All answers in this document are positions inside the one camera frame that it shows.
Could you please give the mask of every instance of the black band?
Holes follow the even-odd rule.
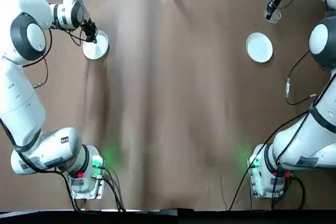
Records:
[[[8,136],[9,140],[11,141],[11,143],[13,145],[16,145],[15,141],[14,141],[14,138],[13,138],[13,135],[11,134],[11,132],[9,131],[9,129],[7,128],[7,126],[4,124],[4,122],[0,119],[0,124],[1,126],[3,127],[6,135]],[[33,171],[35,171],[36,173],[45,173],[46,171],[40,169],[40,168],[37,168],[30,160],[27,159],[26,156],[24,156],[22,153],[18,152],[17,153],[19,155],[19,157],[22,159],[23,162],[25,162],[25,164],[31,168]]]
[[[328,131],[336,134],[336,126],[329,123],[316,109],[316,107],[311,107],[309,109],[310,114],[313,116],[315,121],[318,122],[319,125],[321,125],[323,128],[327,129]]]
[[[57,9],[58,9],[58,4],[56,4],[54,6],[54,23],[56,25],[57,28],[60,28],[60,24],[59,24],[59,21],[58,21],[58,16],[57,16]]]
[[[24,146],[19,146],[15,143],[15,140],[13,138],[13,135],[11,134],[11,132],[9,131],[9,129],[7,128],[7,126],[4,124],[4,122],[2,120],[0,120],[0,124],[2,126],[2,128],[4,129],[6,135],[8,136],[9,140],[11,141],[12,145],[14,146],[14,149],[17,153],[22,153],[22,152],[26,152],[28,150],[30,150],[30,148],[32,148],[32,146],[36,143],[36,141],[38,140],[38,137],[40,136],[41,133],[41,129],[34,135],[33,139]]]
[[[30,148],[32,148],[32,146],[38,140],[38,137],[40,136],[40,133],[41,133],[41,129],[34,135],[33,139],[28,144],[26,144],[24,146],[18,146],[14,143],[13,146],[14,146],[15,151],[17,153],[22,153],[22,152],[26,152],[26,151],[30,150]]]
[[[12,39],[16,51],[24,59],[33,61],[43,56],[44,52],[46,51],[46,47],[44,47],[42,51],[38,51],[30,44],[27,35],[27,28],[30,24],[35,24],[40,27],[36,20],[30,15],[26,13],[21,13],[18,15],[10,25],[10,38]]]
[[[79,2],[75,2],[75,4],[73,5],[71,9],[70,17],[71,17],[71,22],[74,28],[78,28],[80,26],[80,23],[83,21],[83,17],[80,22],[78,20],[78,12],[80,8],[82,7],[80,6]]]
[[[267,144],[267,145],[265,146],[264,159],[265,159],[265,165],[266,165],[268,171],[269,171],[270,173],[273,174],[273,173],[276,173],[277,170],[273,168],[273,166],[272,166],[272,164],[271,164],[271,162],[270,162],[270,160],[269,160],[269,158],[268,158],[268,150],[269,150],[269,147],[270,147],[269,144]]]
[[[71,178],[78,178],[78,173],[84,173],[86,171],[86,169],[88,168],[89,160],[90,160],[90,153],[89,153],[89,150],[86,147],[86,145],[82,144],[82,146],[83,146],[84,151],[85,151],[84,163],[82,164],[82,166],[79,168],[78,171],[69,173]]]

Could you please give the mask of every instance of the white plate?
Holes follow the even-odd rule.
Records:
[[[266,35],[261,33],[254,33],[248,36],[246,50],[252,60],[261,63],[269,61],[273,55],[272,42]]]

